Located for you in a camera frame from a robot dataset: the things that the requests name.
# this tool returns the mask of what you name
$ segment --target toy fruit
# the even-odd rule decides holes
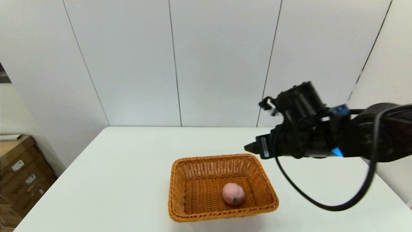
[[[245,191],[242,187],[235,183],[227,183],[223,187],[223,199],[231,206],[237,206],[243,203],[245,200]]]

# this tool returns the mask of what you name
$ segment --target white label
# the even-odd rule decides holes
[[[23,165],[24,165],[23,161],[19,160],[17,163],[15,163],[15,164],[12,166],[12,169],[13,169],[13,171],[16,172],[16,171],[19,170],[21,167],[23,167]]]
[[[36,176],[34,174],[31,174],[29,178],[27,178],[26,183],[29,185],[31,184],[34,180],[36,179]]]

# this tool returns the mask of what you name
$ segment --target black cable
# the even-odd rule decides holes
[[[321,204],[321,203],[313,200],[308,195],[306,195],[302,190],[300,190],[293,183],[293,181],[286,174],[285,170],[282,168],[282,165],[280,164],[278,156],[275,152],[276,151],[275,142],[276,142],[277,135],[278,135],[280,129],[277,130],[277,133],[274,136],[272,136],[273,151],[274,151],[274,156],[275,156],[275,159],[276,159],[276,163],[278,164],[278,167],[281,170],[282,174],[285,176],[285,178],[288,180],[288,182],[294,187],[294,189],[297,192],[299,192],[304,198],[306,198],[306,200],[310,201],[311,203],[313,203],[317,207],[328,210],[328,211],[343,211],[343,210],[349,209],[349,208],[353,207],[354,205],[356,205],[365,196],[365,194],[368,191],[370,185],[372,184],[373,176],[374,176],[375,170],[376,170],[376,163],[377,163],[377,160],[379,158],[378,145],[379,145],[379,130],[380,130],[381,119],[388,113],[393,113],[393,112],[400,111],[400,110],[405,110],[405,109],[412,109],[412,104],[389,108],[387,110],[382,111],[381,113],[379,113],[376,116],[374,124],[373,124],[373,130],[372,130],[372,134],[373,134],[372,152],[371,152],[370,161],[369,161],[368,173],[367,173],[365,181],[363,182],[363,185],[359,189],[359,191],[350,200],[348,200],[347,202],[345,202],[343,204],[336,205],[336,206],[328,206],[328,205]]]

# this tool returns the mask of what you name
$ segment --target orange wicker basket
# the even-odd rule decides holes
[[[230,206],[223,186],[237,183],[246,199]],[[249,154],[178,159],[173,163],[169,215],[176,222],[235,218],[275,211],[279,200],[259,160]]]

